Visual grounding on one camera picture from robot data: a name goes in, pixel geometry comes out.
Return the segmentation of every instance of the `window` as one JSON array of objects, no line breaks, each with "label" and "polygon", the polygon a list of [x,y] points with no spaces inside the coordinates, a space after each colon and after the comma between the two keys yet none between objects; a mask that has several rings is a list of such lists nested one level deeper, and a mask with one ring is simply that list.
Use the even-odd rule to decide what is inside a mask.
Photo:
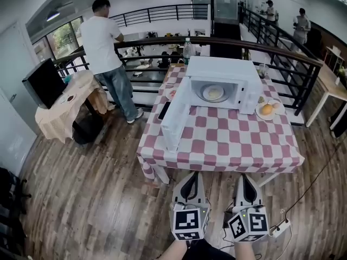
[{"label": "window", "polygon": [[80,32],[82,22],[82,17],[76,18],[35,42],[33,46],[38,59],[56,60],[75,52],[82,45]]},{"label": "window", "polygon": [[78,48],[73,34],[70,23],[67,23],[47,35],[49,45],[56,59],[68,56]]},{"label": "window", "polygon": [[79,18],[71,21],[71,25],[72,25],[72,28],[74,30],[74,33],[75,33],[75,36],[76,36],[76,39],[78,42],[78,46],[82,46],[82,36],[81,36],[81,31],[80,31],[80,27],[81,27],[82,22],[83,22],[82,17],[79,17]]},{"label": "window", "polygon": [[43,62],[44,60],[49,58],[52,58],[52,60],[54,60],[54,56],[49,48],[46,37],[35,42],[33,46],[34,46],[34,51],[40,62]]}]

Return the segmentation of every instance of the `foot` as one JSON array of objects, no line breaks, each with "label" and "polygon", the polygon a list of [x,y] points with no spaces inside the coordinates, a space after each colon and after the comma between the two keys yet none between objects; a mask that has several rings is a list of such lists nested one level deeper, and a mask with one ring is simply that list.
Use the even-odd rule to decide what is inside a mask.
[{"label": "foot", "polygon": [[[135,119],[140,118],[142,115],[143,115],[143,109],[142,109],[142,108],[138,108],[138,109],[137,109],[137,116],[136,116]],[[135,119],[127,120],[126,122],[129,123],[129,124],[131,124],[131,123],[133,123],[133,122],[135,121]]]}]

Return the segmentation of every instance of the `pink and white checkered tablecloth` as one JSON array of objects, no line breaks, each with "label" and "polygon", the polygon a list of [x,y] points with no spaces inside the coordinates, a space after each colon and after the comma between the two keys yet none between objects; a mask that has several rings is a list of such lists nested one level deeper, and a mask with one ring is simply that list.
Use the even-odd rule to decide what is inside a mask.
[{"label": "pink and white checkered tablecloth", "polygon": [[[293,172],[304,157],[286,115],[265,121],[238,110],[190,108],[176,153],[166,149],[158,116],[168,101],[164,90],[178,87],[185,72],[171,67],[159,89],[137,149],[145,176],[154,179],[155,165],[195,171]],[[279,100],[269,77],[262,80],[264,94]]]}]

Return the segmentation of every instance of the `power strip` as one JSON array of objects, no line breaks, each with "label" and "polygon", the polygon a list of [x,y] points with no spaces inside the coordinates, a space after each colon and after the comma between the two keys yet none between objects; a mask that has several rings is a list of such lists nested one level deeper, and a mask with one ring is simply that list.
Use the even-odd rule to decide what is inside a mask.
[{"label": "power strip", "polygon": [[284,219],[278,225],[276,225],[272,229],[270,229],[269,235],[271,237],[277,238],[290,226],[291,226],[291,221],[289,219],[286,219],[286,220]]}]

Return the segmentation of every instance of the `microwave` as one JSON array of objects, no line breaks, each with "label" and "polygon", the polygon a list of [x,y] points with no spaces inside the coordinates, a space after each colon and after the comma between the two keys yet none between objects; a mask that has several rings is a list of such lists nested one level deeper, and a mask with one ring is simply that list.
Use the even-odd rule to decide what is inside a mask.
[{"label": "microwave", "polygon": [[254,114],[262,92],[262,82],[252,61],[192,56],[161,123],[168,150],[177,150],[191,106]]}]

